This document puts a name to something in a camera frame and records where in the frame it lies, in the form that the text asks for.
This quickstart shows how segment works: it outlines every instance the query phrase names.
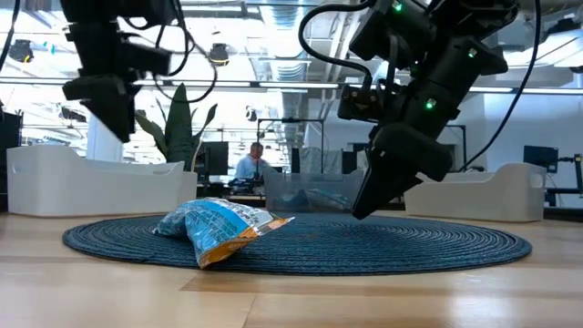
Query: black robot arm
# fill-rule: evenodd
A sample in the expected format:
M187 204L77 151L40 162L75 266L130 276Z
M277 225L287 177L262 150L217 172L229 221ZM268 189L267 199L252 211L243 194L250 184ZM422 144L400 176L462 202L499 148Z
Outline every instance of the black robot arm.
M515 0L365 3L369 11L350 49L364 60L387 60L389 68L376 88L346 86L338 109L340 118L376 123L369 169L353 206L357 219L421 183L417 173L442 180L452 168L449 150L436 139L479 76L507 72L502 49L481 40L514 21L519 10ZM409 68L409 85L394 84L396 68Z

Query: blue chip bag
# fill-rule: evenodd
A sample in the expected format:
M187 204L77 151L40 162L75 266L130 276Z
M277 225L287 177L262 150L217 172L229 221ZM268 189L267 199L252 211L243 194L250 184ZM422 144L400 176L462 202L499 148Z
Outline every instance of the blue chip bag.
M191 200L162 219L154 233L189 238L200 268L222 261L261 235L280 228L282 219L266 210L223 199Z

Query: potted plant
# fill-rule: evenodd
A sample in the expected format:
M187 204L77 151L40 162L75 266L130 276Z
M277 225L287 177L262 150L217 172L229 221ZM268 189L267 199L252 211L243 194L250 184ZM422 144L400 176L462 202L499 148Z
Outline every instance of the potted plant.
M168 117L166 117L158 100L157 103L166 123L163 131L158 124L152 122L141 113L136 113L136 121L144 131L154 138L156 148L164 155L168 163L184 162L185 173L180 187L179 203L193 200L196 197L197 188L197 174L194 173L194 159L200 148L202 133L215 118L218 104L213 105L209 109L202 129L193 136L192 118L197 108L190 112L190 105L187 102L187 93L184 84L180 84L172 97Z

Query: blue woven rug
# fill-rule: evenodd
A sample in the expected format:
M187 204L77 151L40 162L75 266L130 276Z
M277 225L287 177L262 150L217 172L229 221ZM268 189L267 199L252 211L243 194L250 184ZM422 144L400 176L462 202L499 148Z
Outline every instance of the blue woven rug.
M295 216L205 270L290 275L442 272L509 263L532 251L522 238L465 224L385 217L358 221L338 214ZM151 233L160 219L104 220L66 231L63 242L101 258L198 269L189 240Z

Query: man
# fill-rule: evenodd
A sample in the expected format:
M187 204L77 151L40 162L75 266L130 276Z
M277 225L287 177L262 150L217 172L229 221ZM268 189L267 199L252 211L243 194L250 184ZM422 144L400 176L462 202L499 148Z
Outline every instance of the man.
M262 155L263 145L259 142L253 142L249 154L239 161L235 178L254 178L255 173L257 172L259 172L260 176L263 175L263 169L268 168L270 165L265 160L261 159Z

